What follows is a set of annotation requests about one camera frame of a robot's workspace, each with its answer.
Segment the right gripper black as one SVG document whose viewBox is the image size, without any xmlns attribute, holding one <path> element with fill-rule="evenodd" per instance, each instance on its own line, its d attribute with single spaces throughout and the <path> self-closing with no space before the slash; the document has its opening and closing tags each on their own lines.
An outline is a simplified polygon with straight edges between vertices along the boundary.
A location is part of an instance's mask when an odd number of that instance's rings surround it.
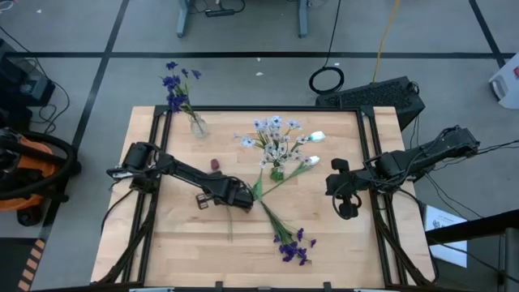
<svg viewBox="0 0 519 292">
<path fill-rule="evenodd" d="M 333 174 L 326 178 L 327 190 L 325 195 L 332 196 L 332 206 L 336 214 L 344 220 L 358 216 L 358 209 L 362 206 L 362 199 L 358 196 L 359 191 L 366 191 L 372 178 L 371 171 L 366 163 L 359 170 L 350 170 L 347 160 L 334 158 L 331 161 L 333 170 L 339 174 Z"/>
</svg>

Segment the white step stool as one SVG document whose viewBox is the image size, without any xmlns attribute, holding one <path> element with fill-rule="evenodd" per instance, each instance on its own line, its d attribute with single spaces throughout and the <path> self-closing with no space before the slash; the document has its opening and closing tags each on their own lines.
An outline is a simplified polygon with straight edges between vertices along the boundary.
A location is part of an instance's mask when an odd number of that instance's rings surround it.
<svg viewBox="0 0 519 292">
<path fill-rule="evenodd" d="M 499 105 L 508 110 L 519 110 L 519 53 L 489 79 L 489 85 Z"/>
</svg>

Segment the black striped floor mat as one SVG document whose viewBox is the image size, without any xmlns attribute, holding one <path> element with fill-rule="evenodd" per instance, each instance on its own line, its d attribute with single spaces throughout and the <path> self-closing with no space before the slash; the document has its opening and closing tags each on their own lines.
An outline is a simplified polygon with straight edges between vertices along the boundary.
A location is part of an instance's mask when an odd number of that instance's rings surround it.
<svg viewBox="0 0 519 292">
<path fill-rule="evenodd" d="M 29 292 L 44 249 L 41 238 L 0 238 L 0 292 Z"/>
</svg>

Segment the black computer tower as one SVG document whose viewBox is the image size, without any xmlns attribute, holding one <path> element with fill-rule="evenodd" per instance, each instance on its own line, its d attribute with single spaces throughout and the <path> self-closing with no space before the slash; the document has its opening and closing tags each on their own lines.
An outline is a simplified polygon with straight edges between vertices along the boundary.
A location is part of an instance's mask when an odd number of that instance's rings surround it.
<svg viewBox="0 0 519 292">
<path fill-rule="evenodd" d="M 315 105 L 342 108 L 393 107 L 402 131 L 425 109 L 418 84 L 407 76 L 319 96 Z"/>
</svg>

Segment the black equipment box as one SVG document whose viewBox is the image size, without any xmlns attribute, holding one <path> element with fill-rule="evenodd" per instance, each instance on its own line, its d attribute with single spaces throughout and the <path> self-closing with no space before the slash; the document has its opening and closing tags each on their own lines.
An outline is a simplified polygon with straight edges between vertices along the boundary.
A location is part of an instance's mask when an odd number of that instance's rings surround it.
<svg viewBox="0 0 519 292">
<path fill-rule="evenodd" d="M 48 105 L 55 85 L 33 60 L 8 57 L 14 49 L 0 38 L 0 97 L 19 105 Z"/>
</svg>

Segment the grey desk leg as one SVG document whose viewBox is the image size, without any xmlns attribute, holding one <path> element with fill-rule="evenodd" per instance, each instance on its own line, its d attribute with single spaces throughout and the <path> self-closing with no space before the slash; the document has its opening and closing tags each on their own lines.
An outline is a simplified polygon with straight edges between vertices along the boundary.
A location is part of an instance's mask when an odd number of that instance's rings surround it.
<svg viewBox="0 0 519 292">
<path fill-rule="evenodd" d="M 187 18 L 189 15 L 190 0 L 178 0 L 179 13 L 176 34 L 177 37 L 182 38 L 186 33 Z"/>
<path fill-rule="evenodd" d="M 307 8 L 309 0 L 298 0 L 298 37 L 305 38 L 308 34 Z"/>
</svg>

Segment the purple flower bunch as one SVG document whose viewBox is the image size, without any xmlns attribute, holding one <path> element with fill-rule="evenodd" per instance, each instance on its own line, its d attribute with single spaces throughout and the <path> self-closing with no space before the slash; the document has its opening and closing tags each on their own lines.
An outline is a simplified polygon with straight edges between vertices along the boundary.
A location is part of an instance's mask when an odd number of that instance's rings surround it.
<svg viewBox="0 0 519 292">
<path fill-rule="evenodd" d="M 260 204 L 272 225 L 273 242 L 278 245 L 282 260 L 284 262 L 297 260 L 300 266 L 309 263 L 308 249 L 312 249 L 317 244 L 317 239 L 308 238 L 303 228 L 296 229 L 285 223 L 265 202 L 261 201 Z"/>
<path fill-rule="evenodd" d="M 180 72 L 176 72 L 175 69 L 177 67 L 178 63 L 175 61 L 165 64 L 165 68 L 169 74 L 165 77 L 161 77 L 162 86 L 167 91 L 166 100 L 170 109 L 174 113 L 184 112 L 190 116 L 194 114 L 195 111 L 192 109 L 189 98 L 188 81 L 191 77 L 194 77 L 195 80 L 199 80 L 202 74 L 200 71 L 187 70 L 185 68 L 182 68 Z"/>
</svg>

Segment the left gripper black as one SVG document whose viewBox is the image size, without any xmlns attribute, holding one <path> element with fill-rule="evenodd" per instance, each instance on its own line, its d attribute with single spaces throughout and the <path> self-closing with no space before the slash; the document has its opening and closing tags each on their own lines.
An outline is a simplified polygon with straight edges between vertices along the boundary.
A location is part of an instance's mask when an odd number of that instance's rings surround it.
<svg viewBox="0 0 519 292">
<path fill-rule="evenodd" d="M 220 176 L 207 181 L 206 188 L 215 205 L 227 205 L 250 211 L 254 206 L 254 193 L 239 178 Z"/>
</svg>

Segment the orange black vacuum cleaner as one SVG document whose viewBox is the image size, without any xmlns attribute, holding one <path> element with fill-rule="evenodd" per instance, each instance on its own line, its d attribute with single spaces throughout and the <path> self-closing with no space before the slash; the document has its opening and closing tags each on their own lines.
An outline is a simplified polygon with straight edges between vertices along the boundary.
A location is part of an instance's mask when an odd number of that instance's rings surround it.
<svg viewBox="0 0 519 292">
<path fill-rule="evenodd" d="M 0 128 L 0 212 L 16 212 L 23 226 L 38 224 L 45 200 L 69 200 L 62 185 L 81 169 L 77 150 L 64 140 Z"/>
</svg>

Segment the black aluminium table frame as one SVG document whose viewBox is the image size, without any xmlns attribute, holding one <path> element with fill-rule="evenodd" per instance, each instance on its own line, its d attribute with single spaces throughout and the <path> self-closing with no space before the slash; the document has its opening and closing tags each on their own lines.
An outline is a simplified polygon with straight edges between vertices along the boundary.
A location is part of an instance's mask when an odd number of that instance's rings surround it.
<svg viewBox="0 0 519 292">
<path fill-rule="evenodd" d="M 352 113 L 358 128 L 358 154 L 367 158 L 368 146 L 374 145 L 377 150 L 388 145 L 390 139 L 398 139 L 401 133 L 398 128 L 397 114 L 389 107 L 343 105 L 318 107 L 310 105 L 198 105 L 196 110 L 210 114 L 221 113 Z M 128 230 L 129 239 L 124 244 L 124 251 L 114 266 L 102 279 L 93 281 L 86 288 L 94 292 L 143 292 L 144 290 L 164 290 L 165 292 L 439 292 L 431 277 L 426 277 L 415 264 L 413 256 L 408 255 L 403 247 L 403 238 L 397 235 L 398 217 L 388 214 L 388 220 L 382 221 L 377 207 L 371 207 L 370 216 L 373 225 L 373 240 L 376 243 L 377 260 L 368 265 L 380 268 L 381 284 L 377 288 L 369 285 L 350 284 L 337 287 L 330 280 L 321 281 L 316 287 L 303 284 L 292 286 L 276 286 L 274 284 L 241 284 L 232 286 L 228 281 L 214 280 L 207 285 L 149 285 L 146 282 L 148 260 L 153 251 L 152 238 L 156 226 L 153 219 L 142 217 L 145 198 L 138 195 L 135 210 L 123 218 L 131 223 Z"/>
</svg>

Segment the white paper sheet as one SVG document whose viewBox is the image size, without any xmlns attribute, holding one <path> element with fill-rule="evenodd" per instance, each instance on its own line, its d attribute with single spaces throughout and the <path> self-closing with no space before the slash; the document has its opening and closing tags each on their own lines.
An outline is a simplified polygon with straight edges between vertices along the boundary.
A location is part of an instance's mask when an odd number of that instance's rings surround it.
<svg viewBox="0 0 519 292">
<path fill-rule="evenodd" d="M 461 224 L 466 219 L 447 213 L 441 209 L 427 205 L 425 207 L 424 228 L 425 231 L 440 229 L 443 227 Z M 431 254 L 439 260 L 456 266 L 467 268 L 467 241 L 443 243 L 431 246 Z"/>
</svg>

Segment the large white flower bunch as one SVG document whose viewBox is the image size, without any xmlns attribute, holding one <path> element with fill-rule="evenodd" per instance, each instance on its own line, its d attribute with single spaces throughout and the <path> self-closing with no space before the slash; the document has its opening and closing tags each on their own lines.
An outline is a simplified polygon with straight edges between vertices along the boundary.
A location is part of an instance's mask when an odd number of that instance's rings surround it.
<svg viewBox="0 0 519 292">
<path fill-rule="evenodd" d="M 301 131 L 301 123 L 297 120 L 290 119 L 288 122 L 283 122 L 283 118 L 279 115 L 274 115 L 271 118 L 266 119 L 255 119 L 253 121 L 253 127 L 256 131 L 256 137 L 260 134 L 265 135 L 272 142 L 277 144 L 283 144 L 286 142 L 289 146 L 295 143 L 295 140 L 291 140 L 290 134 L 293 131 Z"/>
</svg>

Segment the black metal stand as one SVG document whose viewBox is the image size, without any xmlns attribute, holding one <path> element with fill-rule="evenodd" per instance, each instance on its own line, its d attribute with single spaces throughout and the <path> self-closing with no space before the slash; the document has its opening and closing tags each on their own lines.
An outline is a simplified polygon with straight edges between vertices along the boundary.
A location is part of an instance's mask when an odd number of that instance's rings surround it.
<svg viewBox="0 0 519 292">
<path fill-rule="evenodd" d="M 429 244 L 497 235 L 504 237 L 500 242 L 498 259 L 503 266 L 495 268 L 500 292 L 519 292 L 519 209 L 426 232 Z"/>
</svg>

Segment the clear glass vase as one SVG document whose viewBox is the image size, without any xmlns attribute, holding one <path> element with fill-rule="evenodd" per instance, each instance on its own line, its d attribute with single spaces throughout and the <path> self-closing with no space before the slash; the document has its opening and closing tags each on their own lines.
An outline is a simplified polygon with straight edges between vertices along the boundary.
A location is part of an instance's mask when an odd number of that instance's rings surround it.
<svg viewBox="0 0 519 292">
<path fill-rule="evenodd" d="M 202 119 L 202 117 L 194 113 L 189 116 L 189 121 L 191 123 L 191 133 L 198 137 L 204 138 L 208 135 L 208 126 L 207 123 Z"/>
</svg>

